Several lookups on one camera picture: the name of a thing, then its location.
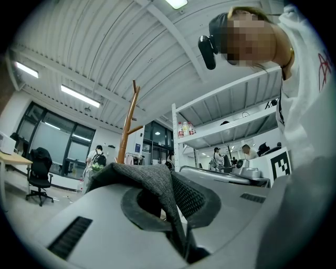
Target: gray floor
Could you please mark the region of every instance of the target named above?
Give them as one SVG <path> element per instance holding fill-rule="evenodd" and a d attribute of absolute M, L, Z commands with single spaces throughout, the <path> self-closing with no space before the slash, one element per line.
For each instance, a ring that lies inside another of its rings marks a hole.
<path fill-rule="evenodd" d="M 51 220 L 58 212 L 77 201 L 81 194 L 62 190 L 59 188 L 47 188 L 47 194 L 54 198 L 47 199 L 43 206 L 39 206 L 39 198 L 31 197 L 25 200 L 27 194 L 27 177 L 15 171 L 7 172 L 5 183 L 8 212 L 6 213 L 13 230 L 25 236 L 33 236 L 45 223 Z"/>

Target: desk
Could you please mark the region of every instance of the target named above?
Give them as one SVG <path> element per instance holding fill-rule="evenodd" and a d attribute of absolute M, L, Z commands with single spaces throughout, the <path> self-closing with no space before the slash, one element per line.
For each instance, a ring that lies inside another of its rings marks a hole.
<path fill-rule="evenodd" d="M 22 164 L 22 165 L 28 165 L 28 167 L 32 164 L 32 161 L 29 161 L 22 156 L 13 153 L 12 155 L 8 155 L 5 153 L 2 153 L 0 151 L 0 196 L 1 196 L 1 205 L 5 212 L 8 211 L 7 204 L 6 204 L 6 194 L 5 194 L 5 177 L 6 177 L 6 164 Z"/>

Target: black bag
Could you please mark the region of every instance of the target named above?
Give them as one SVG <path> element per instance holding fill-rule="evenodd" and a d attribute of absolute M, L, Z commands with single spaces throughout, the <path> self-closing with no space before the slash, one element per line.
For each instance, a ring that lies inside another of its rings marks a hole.
<path fill-rule="evenodd" d="M 99 171 L 106 166 L 106 157 L 103 154 L 104 154 L 103 152 L 101 154 L 97 153 L 93 157 L 93 160 L 92 160 L 92 170 L 93 171 Z"/>

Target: fluorescent light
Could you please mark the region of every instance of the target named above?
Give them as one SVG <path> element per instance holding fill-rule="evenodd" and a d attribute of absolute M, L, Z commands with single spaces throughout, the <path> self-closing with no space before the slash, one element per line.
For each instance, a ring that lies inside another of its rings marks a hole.
<path fill-rule="evenodd" d="M 19 62 L 15 62 L 15 65 L 17 68 L 20 68 L 21 70 L 23 70 L 24 72 L 27 72 L 28 74 L 31 74 L 33 77 L 38 78 L 38 72 L 36 72 L 35 70 L 32 70 L 31 68 L 20 64 Z"/>
<path fill-rule="evenodd" d="M 53 127 L 53 128 L 55 128 L 55 129 L 57 129 L 57 130 L 60 130 L 60 128 L 58 128 L 58 127 L 56 127 L 56 126 L 54 126 L 54 125 L 51 125 L 50 123 L 45 122 L 45 124 L 46 124 L 46 125 L 49 125 L 49 126 L 51 126 L 51 127 Z"/>
<path fill-rule="evenodd" d="M 90 99 L 89 97 L 86 97 L 85 95 L 79 94 L 78 92 L 76 92 L 74 90 L 71 90 L 70 88 L 68 88 L 64 85 L 61 85 L 61 90 L 64 91 L 65 93 L 69 94 L 69 95 L 72 95 L 72 96 L 90 104 L 90 105 L 93 105 L 95 107 L 100 106 L 100 103 L 98 103 L 97 101 L 94 101 L 94 100 Z"/>
<path fill-rule="evenodd" d="M 166 1 L 175 9 L 179 9 L 188 4 L 188 0 L 166 0 Z"/>
<path fill-rule="evenodd" d="M 77 137 L 77 138 L 79 138 L 79 139 L 83 139 L 83 140 L 85 140 L 85 141 L 89 141 L 89 142 L 91 142 L 90 139 L 87 139 L 87 138 L 84 138 L 84 137 L 80 137 L 80 136 L 78 136 L 78 135 L 76 135 L 76 134 L 73 134 L 72 136 L 73 136 L 73 137 Z"/>

